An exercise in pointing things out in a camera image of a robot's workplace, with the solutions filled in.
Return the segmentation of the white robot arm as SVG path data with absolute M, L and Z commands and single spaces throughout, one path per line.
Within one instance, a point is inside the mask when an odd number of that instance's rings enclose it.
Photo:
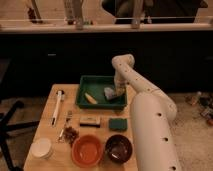
M 112 58 L 116 94 L 126 84 L 135 90 L 130 117 L 138 171 L 182 171 L 169 123 L 177 114 L 174 101 L 133 69 L 131 54 Z

